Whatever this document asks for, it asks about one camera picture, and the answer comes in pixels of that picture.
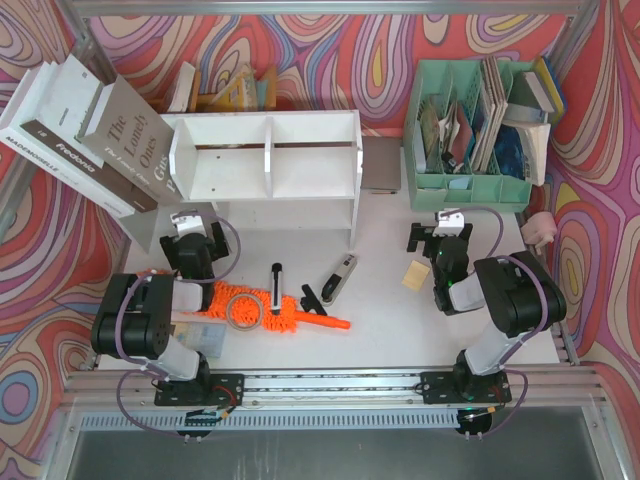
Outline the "black white marker pen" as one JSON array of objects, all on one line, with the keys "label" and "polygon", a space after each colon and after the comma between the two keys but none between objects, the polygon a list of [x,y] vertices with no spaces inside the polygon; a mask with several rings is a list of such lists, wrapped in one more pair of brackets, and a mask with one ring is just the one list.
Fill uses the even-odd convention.
[{"label": "black white marker pen", "polygon": [[273,315],[279,315],[282,309],[282,264],[279,262],[271,266],[271,293],[270,293],[270,310]]}]

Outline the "orange microfiber duster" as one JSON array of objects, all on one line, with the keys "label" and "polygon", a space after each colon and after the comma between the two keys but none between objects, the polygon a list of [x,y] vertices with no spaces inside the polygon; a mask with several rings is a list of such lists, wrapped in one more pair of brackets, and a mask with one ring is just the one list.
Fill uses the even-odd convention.
[{"label": "orange microfiber duster", "polygon": [[227,282],[216,282],[215,293],[209,307],[203,311],[189,312],[186,307],[178,307],[177,311],[192,317],[202,319],[224,320],[227,322],[225,310],[230,298],[239,293],[251,293],[258,296],[264,305],[264,319],[260,327],[270,332],[295,333],[299,323],[309,323],[321,327],[349,330],[351,323],[332,316],[321,316],[312,312],[306,313],[298,306],[294,297],[282,297],[282,309],[279,315],[273,315],[270,310],[270,292],[246,286],[232,285]]}]

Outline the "clear tape roll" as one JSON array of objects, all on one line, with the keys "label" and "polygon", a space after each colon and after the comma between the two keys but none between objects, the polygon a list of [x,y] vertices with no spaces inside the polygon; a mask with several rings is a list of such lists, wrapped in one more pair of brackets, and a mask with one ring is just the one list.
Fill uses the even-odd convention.
[{"label": "clear tape roll", "polygon": [[264,305],[254,294],[239,293],[228,301],[225,315],[233,329],[241,332],[252,331],[263,323]]}]

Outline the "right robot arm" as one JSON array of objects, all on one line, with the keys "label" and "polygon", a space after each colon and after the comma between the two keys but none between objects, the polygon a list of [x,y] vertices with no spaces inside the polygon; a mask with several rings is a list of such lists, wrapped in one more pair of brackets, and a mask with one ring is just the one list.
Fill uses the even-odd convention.
[{"label": "right robot arm", "polygon": [[479,339],[462,350],[449,371],[423,372],[415,391],[426,404],[506,404],[512,400],[505,364],[533,336],[566,316],[566,300],[556,283],[528,251],[487,257],[469,272],[473,230],[455,235],[413,223],[407,250],[423,243],[431,264],[434,300],[447,316],[488,309],[490,321]]}]

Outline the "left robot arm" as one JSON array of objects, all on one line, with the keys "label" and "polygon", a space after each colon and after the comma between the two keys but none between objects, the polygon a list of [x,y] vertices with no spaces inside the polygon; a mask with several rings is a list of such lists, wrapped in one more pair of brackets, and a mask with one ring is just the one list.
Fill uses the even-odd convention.
[{"label": "left robot arm", "polygon": [[95,353],[129,362],[151,378],[157,406],[232,406],[205,355],[171,333],[175,311],[204,313],[215,293],[213,263],[229,255],[218,221],[160,238],[169,273],[115,274],[91,331]]}]

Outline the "white wooden bookshelf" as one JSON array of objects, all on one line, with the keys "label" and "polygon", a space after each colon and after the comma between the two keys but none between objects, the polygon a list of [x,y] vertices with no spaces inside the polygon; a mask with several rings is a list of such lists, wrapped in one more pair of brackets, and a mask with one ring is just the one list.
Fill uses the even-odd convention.
[{"label": "white wooden bookshelf", "polygon": [[345,230],[356,238],[363,141],[356,110],[166,114],[184,202],[238,229]]}]

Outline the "yellow sticky note pad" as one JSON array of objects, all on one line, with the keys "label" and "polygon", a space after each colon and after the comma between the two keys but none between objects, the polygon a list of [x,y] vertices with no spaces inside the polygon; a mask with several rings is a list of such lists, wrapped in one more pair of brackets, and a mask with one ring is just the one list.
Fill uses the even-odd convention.
[{"label": "yellow sticky note pad", "polygon": [[431,268],[426,264],[412,260],[402,280],[402,285],[418,292],[429,276]]}]

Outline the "mint green desk organizer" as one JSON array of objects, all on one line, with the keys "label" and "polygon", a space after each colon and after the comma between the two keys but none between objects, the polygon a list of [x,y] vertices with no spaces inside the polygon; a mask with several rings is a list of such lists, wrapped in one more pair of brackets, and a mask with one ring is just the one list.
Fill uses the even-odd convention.
[{"label": "mint green desk organizer", "polygon": [[479,60],[421,60],[418,62],[404,122],[403,147],[408,195],[413,211],[488,206],[502,213],[518,213],[529,204],[532,185],[500,172],[494,156],[484,171],[472,169],[476,137],[465,151],[464,163],[451,167],[436,157],[439,148],[425,152],[420,117],[429,104],[439,114],[453,101],[469,122],[477,112],[481,93]]}]

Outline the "pink piggy figurine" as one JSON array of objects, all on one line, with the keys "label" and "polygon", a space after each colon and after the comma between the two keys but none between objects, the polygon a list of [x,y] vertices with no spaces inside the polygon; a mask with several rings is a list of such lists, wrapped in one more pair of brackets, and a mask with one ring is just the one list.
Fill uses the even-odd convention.
[{"label": "pink piggy figurine", "polygon": [[533,214],[521,227],[523,241],[532,245],[538,254],[543,248],[554,241],[557,234],[557,226],[554,216],[547,211]]}]

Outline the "grey notebook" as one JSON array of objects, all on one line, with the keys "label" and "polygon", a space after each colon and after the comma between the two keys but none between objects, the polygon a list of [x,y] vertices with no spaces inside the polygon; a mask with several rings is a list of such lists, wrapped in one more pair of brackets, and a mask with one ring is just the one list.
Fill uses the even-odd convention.
[{"label": "grey notebook", "polygon": [[363,138],[361,188],[389,192],[401,188],[401,142],[398,138]]}]

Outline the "yellow grey calculator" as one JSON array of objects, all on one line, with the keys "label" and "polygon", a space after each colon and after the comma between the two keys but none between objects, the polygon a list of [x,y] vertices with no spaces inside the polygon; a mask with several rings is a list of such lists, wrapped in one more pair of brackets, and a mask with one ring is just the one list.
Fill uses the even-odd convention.
[{"label": "yellow grey calculator", "polygon": [[226,325],[219,323],[177,322],[171,334],[185,347],[202,353],[207,358],[220,358],[226,334]]}]

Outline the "black grey stapler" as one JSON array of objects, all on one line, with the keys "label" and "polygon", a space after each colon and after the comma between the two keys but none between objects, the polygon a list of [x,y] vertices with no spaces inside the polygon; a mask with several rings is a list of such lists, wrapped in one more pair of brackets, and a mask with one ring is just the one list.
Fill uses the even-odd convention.
[{"label": "black grey stapler", "polygon": [[357,257],[353,254],[347,254],[339,263],[321,290],[321,303],[323,306],[333,304],[356,265]]}]

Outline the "black binder clip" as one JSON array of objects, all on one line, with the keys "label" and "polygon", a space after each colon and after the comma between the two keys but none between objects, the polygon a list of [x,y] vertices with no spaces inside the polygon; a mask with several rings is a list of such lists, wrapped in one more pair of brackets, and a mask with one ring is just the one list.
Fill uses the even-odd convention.
[{"label": "black binder clip", "polygon": [[327,312],[321,304],[320,300],[316,297],[313,290],[308,284],[301,286],[303,296],[300,299],[300,305],[302,309],[308,313],[313,311],[317,315],[326,316]]}]

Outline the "white books beside organizer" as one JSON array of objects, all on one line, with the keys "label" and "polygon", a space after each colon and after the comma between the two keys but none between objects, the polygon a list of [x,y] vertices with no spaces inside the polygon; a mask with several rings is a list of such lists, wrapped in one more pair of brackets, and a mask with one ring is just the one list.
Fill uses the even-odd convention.
[{"label": "white books beside organizer", "polygon": [[566,111],[565,95],[547,58],[538,57],[529,69],[513,71],[495,149],[500,171],[542,185],[551,133]]}]

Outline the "large grey white book stack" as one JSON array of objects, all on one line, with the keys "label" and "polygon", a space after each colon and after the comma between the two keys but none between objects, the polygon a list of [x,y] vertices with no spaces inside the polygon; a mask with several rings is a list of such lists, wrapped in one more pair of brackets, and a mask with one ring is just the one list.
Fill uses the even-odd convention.
[{"label": "large grey white book stack", "polygon": [[123,78],[103,84],[74,56],[23,76],[1,141],[117,218],[173,205],[173,129]]}]

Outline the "small books behind shelf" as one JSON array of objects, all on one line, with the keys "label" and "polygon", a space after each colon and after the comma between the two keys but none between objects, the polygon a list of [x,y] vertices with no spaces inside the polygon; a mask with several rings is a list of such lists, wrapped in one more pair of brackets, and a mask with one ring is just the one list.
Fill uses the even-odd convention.
[{"label": "small books behind shelf", "polygon": [[262,77],[256,79],[254,70],[243,65],[216,93],[201,93],[201,83],[201,72],[184,62],[171,87],[162,99],[153,102],[153,107],[159,113],[225,113],[276,108],[275,66],[270,66]]}]

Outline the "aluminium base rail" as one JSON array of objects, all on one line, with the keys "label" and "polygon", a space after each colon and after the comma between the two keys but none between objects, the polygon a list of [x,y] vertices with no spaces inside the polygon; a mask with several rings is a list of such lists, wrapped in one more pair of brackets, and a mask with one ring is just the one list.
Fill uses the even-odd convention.
[{"label": "aluminium base rail", "polygon": [[[600,406],[610,400],[590,367],[520,366],[529,381],[525,407]],[[247,409],[418,408],[420,369],[246,370],[242,406]],[[63,389],[62,405],[88,409],[115,405],[117,370],[77,372]]]}]

